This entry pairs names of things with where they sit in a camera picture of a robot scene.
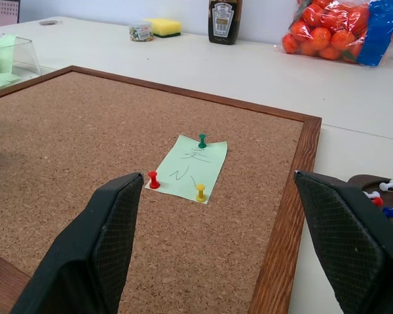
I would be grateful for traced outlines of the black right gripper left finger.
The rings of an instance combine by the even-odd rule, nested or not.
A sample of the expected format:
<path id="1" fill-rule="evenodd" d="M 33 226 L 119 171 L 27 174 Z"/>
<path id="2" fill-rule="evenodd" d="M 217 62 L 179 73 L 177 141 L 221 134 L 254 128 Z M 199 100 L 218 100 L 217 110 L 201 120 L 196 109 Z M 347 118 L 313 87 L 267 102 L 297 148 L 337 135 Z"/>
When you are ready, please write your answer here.
<path id="1" fill-rule="evenodd" d="M 117 313 L 132 257 L 143 175 L 99 187 L 56 237 L 11 313 Z"/>

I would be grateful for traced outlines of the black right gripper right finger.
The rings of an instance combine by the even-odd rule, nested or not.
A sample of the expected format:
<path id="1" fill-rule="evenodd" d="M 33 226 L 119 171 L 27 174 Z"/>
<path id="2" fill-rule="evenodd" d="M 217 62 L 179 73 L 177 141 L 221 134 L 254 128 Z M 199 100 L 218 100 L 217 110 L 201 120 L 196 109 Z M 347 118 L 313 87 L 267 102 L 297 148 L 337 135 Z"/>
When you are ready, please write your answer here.
<path id="1" fill-rule="evenodd" d="M 393 179 L 296 171 L 294 182 L 343 313 L 393 313 Z"/>

